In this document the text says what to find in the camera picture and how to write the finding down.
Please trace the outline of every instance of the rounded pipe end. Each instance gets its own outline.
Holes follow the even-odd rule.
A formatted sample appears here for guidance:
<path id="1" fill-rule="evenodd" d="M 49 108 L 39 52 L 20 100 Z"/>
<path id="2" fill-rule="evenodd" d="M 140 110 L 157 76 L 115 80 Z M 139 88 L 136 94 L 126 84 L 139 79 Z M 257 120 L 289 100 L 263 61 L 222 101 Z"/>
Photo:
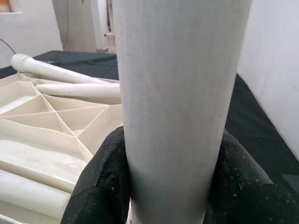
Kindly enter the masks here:
<path id="1" fill-rule="evenodd" d="M 27 72 L 24 61 L 32 57 L 24 54 L 16 54 L 11 59 L 11 66 L 19 72 Z"/>

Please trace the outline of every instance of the white plastic part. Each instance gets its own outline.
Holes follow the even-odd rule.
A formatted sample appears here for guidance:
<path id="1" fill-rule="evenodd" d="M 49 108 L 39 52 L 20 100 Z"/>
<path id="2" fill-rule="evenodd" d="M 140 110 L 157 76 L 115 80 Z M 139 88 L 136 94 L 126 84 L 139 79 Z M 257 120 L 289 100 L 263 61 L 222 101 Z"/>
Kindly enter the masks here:
<path id="1" fill-rule="evenodd" d="M 114 0 L 134 224 L 200 224 L 250 0 Z"/>
<path id="2" fill-rule="evenodd" d="M 109 84 L 108 82 L 99 80 L 97 78 L 37 61 L 24 54 L 14 55 L 11 59 L 11 65 L 17 71 L 23 73 L 33 73 L 61 82 Z"/>
<path id="3" fill-rule="evenodd" d="M 70 194 L 0 170 L 3 202 L 61 219 Z"/>
<path id="4" fill-rule="evenodd" d="M 71 97 L 121 97 L 119 83 L 113 84 L 38 84 L 43 94 Z"/>

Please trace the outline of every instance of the white pipe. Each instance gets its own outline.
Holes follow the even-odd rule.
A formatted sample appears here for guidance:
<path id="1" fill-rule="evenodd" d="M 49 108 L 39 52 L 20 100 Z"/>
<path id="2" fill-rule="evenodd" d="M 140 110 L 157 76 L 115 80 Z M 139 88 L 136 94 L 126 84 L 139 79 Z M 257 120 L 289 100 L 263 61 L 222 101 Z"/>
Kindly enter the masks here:
<path id="1" fill-rule="evenodd" d="M 16 54 L 11 59 L 12 67 L 23 73 L 33 73 L 56 81 L 66 83 L 98 83 L 109 84 L 90 76 L 86 76 L 74 71 L 59 68 L 57 66 L 37 61 L 24 54 Z"/>
<path id="2" fill-rule="evenodd" d="M 198 224 L 250 0 L 114 0 L 134 224 Z"/>
<path id="3" fill-rule="evenodd" d="M 71 195 L 0 170 L 0 201 L 61 219 Z"/>
<path id="4" fill-rule="evenodd" d="M 43 94 L 70 97 L 121 97 L 119 83 L 113 84 L 38 84 Z"/>

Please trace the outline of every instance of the white wall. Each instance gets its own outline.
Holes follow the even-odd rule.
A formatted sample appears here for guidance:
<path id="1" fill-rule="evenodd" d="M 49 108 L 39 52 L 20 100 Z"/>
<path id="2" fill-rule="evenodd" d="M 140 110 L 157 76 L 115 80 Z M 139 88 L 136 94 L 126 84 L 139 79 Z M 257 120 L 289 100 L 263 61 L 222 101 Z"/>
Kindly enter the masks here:
<path id="1" fill-rule="evenodd" d="M 65 50 L 95 52 L 107 47 L 106 0 L 53 0 L 53 5 L 63 44 L 68 35 Z"/>
<path id="2" fill-rule="evenodd" d="M 253 0 L 238 72 L 299 159 L 298 0 Z"/>
<path id="3" fill-rule="evenodd" d="M 0 13 L 0 39 L 17 53 L 36 56 L 62 50 L 52 0 L 10 0 L 15 13 Z M 0 41 L 0 68 L 8 66 L 13 52 Z"/>

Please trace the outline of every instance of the white rod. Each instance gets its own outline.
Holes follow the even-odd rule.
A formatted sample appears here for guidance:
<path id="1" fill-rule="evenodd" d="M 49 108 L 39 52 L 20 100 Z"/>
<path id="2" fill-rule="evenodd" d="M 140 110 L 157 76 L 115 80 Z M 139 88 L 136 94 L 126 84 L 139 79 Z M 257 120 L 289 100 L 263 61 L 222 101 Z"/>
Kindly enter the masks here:
<path id="1" fill-rule="evenodd" d="M 43 94 L 70 97 L 121 97 L 119 83 L 113 84 L 38 84 Z"/>
<path id="2" fill-rule="evenodd" d="M 134 224 L 205 214 L 250 0 L 114 0 Z"/>
<path id="3" fill-rule="evenodd" d="M 0 170 L 0 201 L 61 219 L 71 195 Z"/>
<path id="4" fill-rule="evenodd" d="M 11 59 L 12 67 L 23 73 L 33 73 L 56 81 L 66 83 L 98 83 L 109 84 L 90 76 L 86 76 L 74 71 L 59 68 L 57 66 L 37 61 L 24 54 L 16 54 Z"/>

